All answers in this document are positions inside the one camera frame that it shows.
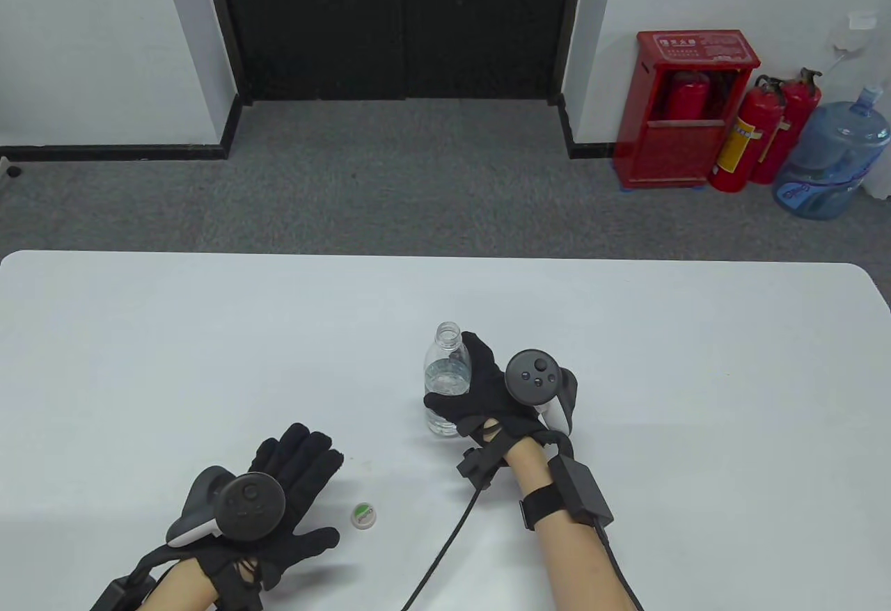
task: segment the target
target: label on water jug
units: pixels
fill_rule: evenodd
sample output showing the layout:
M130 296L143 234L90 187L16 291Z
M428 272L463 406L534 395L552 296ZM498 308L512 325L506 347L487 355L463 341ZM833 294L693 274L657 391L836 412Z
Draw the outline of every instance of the label on water jug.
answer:
M879 155L881 155L881 150L863 165L853 177L850 177L843 182L827 182L827 184L815 184L814 182L786 182L786 184L783 184L777 189L777 198L782 200L783 205L786 207L798 209L804 205L805 202L811 200L811 198L815 196L819 196L821 193L824 193L824 191L856 189L860 186L860 182L862 182L863 178L868 174L869 169L872 168L872 164L875 163Z

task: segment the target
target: forearm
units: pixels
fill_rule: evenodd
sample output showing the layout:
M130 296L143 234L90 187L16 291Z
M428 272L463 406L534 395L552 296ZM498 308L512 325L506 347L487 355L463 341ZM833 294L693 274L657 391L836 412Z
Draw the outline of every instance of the forearm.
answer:
M523 497L553 483L544 451L527 438L504 457ZM535 525L557 611L633 611L597 532L573 522L566 510Z
M243 564L239 572L245 580L253 580L251 571ZM143 602L140 611L206 611L219 597L210 579L198 565L198 560L182 560L164 577L158 587Z

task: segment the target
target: blue water jug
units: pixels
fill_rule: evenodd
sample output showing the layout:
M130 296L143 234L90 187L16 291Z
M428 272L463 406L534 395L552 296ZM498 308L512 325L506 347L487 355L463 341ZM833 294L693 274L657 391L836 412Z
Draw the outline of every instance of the blue water jug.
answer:
M814 111L773 184L777 204L804 219L834 219L847 209L891 141L887 120L874 108L881 95L881 87L868 86L854 103Z

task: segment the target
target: yellow label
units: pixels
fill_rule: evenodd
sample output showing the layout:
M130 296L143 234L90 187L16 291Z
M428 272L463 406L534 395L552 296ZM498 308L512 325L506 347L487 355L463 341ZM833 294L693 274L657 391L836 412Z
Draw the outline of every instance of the yellow label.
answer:
M726 170L728 173L736 170L739 160L742 159L742 153L746 151L748 141L754 137L754 133L755 127L753 125L737 118L733 130L727 136L727 141L721 150L721 154L718 155L718 167Z

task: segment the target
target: bottle neck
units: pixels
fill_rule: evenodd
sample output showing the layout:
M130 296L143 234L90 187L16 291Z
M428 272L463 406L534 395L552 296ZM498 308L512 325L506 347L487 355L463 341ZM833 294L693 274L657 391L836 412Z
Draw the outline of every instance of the bottle neck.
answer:
M439 324L436 329L436 344L446 351L454 351L461 346L461 329L454 322Z
M875 108L879 96L881 96L881 89L867 87L860 92L859 98L851 106L851 111L856 115L860 115L860 117L869 117Z

